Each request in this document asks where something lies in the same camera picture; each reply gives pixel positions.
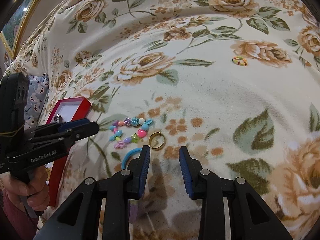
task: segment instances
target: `koala print pillowcase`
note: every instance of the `koala print pillowcase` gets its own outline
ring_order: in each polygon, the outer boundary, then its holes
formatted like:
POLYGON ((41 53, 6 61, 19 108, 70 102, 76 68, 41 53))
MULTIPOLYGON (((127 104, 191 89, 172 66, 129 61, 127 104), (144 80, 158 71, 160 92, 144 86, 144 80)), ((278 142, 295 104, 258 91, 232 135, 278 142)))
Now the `koala print pillowcase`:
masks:
POLYGON ((45 97, 48 93, 48 76, 28 76, 30 85, 28 101, 24 109, 24 129, 36 127, 38 118, 44 106, 45 97))

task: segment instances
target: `pink heart bead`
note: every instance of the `pink heart bead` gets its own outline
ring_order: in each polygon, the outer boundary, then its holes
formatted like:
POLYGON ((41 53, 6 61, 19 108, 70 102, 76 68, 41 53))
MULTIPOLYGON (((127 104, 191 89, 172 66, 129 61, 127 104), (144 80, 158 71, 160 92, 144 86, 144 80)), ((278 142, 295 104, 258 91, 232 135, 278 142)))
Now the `pink heart bead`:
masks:
POLYGON ((145 137, 146 134, 147 134, 146 131, 144 131, 144 130, 142 130, 142 129, 139 129, 139 130, 138 130, 138 137, 139 137, 139 138, 145 137))

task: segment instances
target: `human hand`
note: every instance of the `human hand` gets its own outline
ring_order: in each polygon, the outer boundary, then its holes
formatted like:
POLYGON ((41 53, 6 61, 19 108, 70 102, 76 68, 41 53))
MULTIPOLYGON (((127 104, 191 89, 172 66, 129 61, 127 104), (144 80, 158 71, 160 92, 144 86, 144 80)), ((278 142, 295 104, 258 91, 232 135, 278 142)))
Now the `human hand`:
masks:
POLYGON ((27 184, 8 174, 4 177, 4 188, 12 204, 25 212, 19 196, 29 196, 28 204, 35 211, 46 210, 50 201, 48 174, 44 166, 34 169, 34 178, 27 184))

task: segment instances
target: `blue hair tie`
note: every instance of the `blue hair tie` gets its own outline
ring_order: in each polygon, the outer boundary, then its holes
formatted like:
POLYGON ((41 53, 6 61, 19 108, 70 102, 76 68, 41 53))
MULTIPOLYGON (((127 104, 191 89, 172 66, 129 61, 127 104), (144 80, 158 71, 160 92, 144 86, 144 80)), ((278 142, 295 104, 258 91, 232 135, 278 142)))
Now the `blue hair tie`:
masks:
POLYGON ((132 155, 136 154, 137 152, 141 152, 141 151, 142 151, 142 148, 135 148, 135 149, 129 151, 122 160, 121 169, 123 170, 126 168, 127 161, 132 155))

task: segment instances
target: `green star bead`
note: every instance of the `green star bead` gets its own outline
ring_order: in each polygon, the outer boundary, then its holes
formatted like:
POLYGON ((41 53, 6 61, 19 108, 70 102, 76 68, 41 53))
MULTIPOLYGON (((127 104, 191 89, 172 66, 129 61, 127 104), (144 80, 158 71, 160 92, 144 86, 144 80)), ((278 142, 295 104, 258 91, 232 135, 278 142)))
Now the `green star bead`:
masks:
POLYGON ((139 141, 139 137, 138 137, 138 134, 134 134, 131 136, 131 142, 135 142, 137 143, 139 141))

